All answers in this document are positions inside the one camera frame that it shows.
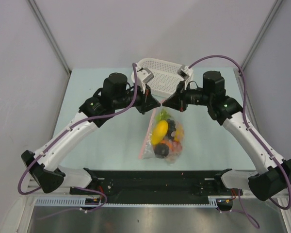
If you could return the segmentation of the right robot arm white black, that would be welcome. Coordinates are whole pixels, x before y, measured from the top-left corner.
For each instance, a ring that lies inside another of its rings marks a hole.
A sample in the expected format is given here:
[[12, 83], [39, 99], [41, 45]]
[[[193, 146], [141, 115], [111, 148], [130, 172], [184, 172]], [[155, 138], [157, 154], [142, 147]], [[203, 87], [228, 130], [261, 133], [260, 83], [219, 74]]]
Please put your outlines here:
[[206, 106], [209, 116], [230, 132], [249, 155], [256, 172], [226, 169], [214, 182], [214, 190], [225, 195], [232, 188], [249, 190], [256, 198], [266, 201], [291, 184], [291, 159], [286, 160], [261, 138], [254, 126], [243, 119], [244, 110], [226, 95], [225, 80], [219, 71], [203, 74], [203, 85], [192, 89], [180, 81], [175, 93], [163, 102], [184, 112], [187, 106]]

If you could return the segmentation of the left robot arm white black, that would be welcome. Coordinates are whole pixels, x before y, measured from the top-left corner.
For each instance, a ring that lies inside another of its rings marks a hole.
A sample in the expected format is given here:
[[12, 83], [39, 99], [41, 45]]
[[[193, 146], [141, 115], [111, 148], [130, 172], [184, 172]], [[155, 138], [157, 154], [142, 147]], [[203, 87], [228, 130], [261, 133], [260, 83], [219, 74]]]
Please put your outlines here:
[[79, 142], [112, 117], [131, 107], [145, 114], [161, 105], [148, 86], [154, 78], [153, 73], [142, 68], [134, 76], [134, 85], [130, 86], [126, 75], [110, 74], [103, 87], [79, 107], [74, 118], [57, 136], [34, 152], [26, 150], [22, 153], [26, 172], [44, 193], [51, 193], [61, 186], [79, 187], [87, 194], [97, 190], [96, 176], [89, 169], [70, 169], [59, 164]]

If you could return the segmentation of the yellow fake lemon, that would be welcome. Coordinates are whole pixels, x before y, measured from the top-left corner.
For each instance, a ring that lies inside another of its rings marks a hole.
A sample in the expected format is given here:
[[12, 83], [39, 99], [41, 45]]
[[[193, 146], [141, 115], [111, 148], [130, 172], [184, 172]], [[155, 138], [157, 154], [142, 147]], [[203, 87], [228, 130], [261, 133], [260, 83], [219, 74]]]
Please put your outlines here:
[[165, 137], [168, 130], [168, 123], [166, 120], [161, 120], [157, 123], [152, 131], [151, 144], [156, 145], [160, 143]]

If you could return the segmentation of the dark purple fake plum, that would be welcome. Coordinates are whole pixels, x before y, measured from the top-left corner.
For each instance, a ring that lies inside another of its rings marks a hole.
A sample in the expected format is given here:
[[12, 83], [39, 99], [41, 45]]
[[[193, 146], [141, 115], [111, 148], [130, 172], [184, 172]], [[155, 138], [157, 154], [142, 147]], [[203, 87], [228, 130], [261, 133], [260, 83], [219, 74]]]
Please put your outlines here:
[[153, 150], [157, 158], [165, 158], [168, 156], [170, 149], [167, 144], [158, 143]]

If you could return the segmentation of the orange fake orange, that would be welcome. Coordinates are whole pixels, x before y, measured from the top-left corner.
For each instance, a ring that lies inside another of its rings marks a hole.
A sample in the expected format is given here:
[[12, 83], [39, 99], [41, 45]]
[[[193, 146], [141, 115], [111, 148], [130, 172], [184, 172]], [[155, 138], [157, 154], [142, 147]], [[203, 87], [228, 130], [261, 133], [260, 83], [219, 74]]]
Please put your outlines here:
[[176, 150], [176, 145], [177, 145], [176, 142], [170, 141], [170, 140], [164, 140], [163, 143], [169, 148], [170, 151]]

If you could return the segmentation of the clear zip top bag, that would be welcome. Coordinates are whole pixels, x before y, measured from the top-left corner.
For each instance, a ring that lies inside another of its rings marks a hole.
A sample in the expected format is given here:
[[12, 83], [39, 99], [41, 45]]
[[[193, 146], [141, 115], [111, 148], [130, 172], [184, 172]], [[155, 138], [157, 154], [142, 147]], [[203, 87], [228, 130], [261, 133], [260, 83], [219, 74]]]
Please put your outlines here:
[[185, 130], [167, 107], [153, 110], [139, 159], [162, 159], [173, 164], [183, 152]]

